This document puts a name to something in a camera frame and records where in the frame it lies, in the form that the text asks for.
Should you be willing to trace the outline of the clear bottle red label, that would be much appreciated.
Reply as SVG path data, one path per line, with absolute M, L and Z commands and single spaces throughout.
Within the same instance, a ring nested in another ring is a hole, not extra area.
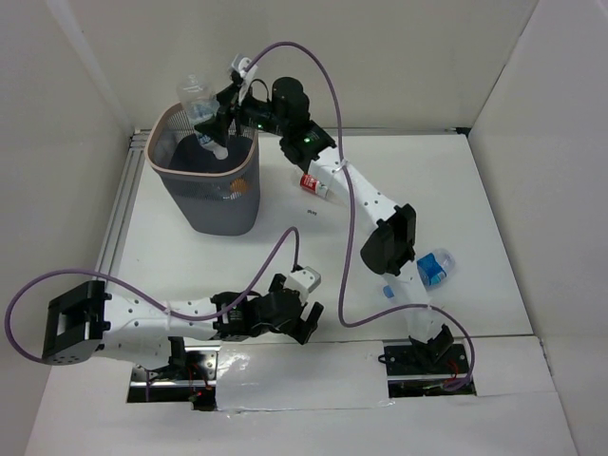
M 314 195 L 331 204 L 344 205 L 343 201 L 327 185 L 297 167 L 291 172 L 291 181 L 296 188 L 307 194 Z

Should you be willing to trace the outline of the clear bottle green blue label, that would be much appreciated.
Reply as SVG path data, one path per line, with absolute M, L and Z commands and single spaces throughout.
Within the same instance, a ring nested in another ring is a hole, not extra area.
M 213 121 L 219 109 L 215 90 L 200 74 L 188 74 L 177 85 L 177 94 L 186 117 L 192 127 Z M 226 147 L 216 143 L 210 136 L 195 132 L 199 145 L 211 151 L 218 160 L 228 158 Z

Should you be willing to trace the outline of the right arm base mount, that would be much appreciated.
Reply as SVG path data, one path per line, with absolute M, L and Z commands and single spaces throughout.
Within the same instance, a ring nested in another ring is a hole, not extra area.
M 417 359 L 410 343 L 385 345 L 377 361 L 385 367 L 391 399 L 476 394 L 473 381 L 456 390 L 447 389 L 448 384 L 464 379 L 469 371 L 462 343 L 452 345 L 434 364 Z

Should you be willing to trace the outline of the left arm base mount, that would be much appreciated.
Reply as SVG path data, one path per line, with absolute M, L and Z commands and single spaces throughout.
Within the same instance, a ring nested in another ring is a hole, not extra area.
M 181 365 L 147 371 L 135 366 L 130 375 L 127 404 L 182 404 L 196 411 L 217 409 L 219 346 L 185 348 Z

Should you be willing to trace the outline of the crushed bottle blue label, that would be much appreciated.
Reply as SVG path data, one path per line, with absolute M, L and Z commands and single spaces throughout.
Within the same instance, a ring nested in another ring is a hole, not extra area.
M 455 257 L 447 249 L 436 249 L 416 262 L 408 262 L 398 276 L 385 274 L 384 296 L 399 303 L 428 303 L 428 292 L 436 289 L 451 275 Z

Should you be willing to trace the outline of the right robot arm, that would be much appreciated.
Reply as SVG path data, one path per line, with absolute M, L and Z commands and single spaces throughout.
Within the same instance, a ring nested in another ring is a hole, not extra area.
M 256 99 L 237 80 L 218 96 L 218 109 L 194 123 L 200 134 L 224 146 L 229 132 L 244 127 L 274 134 L 285 157 L 305 174 L 327 185 L 350 206 L 350 219 L 365 221 L 369 232 L 360 249 L 364 264 L 383 277 L 403 309 L 423 310 L 429 303 L 431 275 L 415 257 L 416 212 L 398 205 L 347 163 L 343 143 L 334 139 L 310 116 L 310 100 L 302 84 L 291 77 L 277 79 L 271 96 Z

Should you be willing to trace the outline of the orange juice bottle gold cap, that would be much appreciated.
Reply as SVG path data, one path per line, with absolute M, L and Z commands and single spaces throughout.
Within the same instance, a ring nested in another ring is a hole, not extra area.
M 249 190 L 249 184 L 243 178 L 235 179 L 230 184 L 231 198 L 241 198 Z

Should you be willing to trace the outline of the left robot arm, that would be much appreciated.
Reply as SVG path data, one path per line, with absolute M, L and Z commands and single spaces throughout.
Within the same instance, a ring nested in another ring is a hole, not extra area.
M 304 345 L 324 310 L 320 303 L 307 304 L 320 283 L 317 271 L 296 268 L 275 275 L 265 295 L 223 292 L 169 302 L 159 310 L 142 299 L 109 294 L 103 281 L 89 280 L 49 302 L 42 359 L 67 366 L 101 356 L 175 379 L 187 368 L 188 338 L 241 342 L 282 333 Z

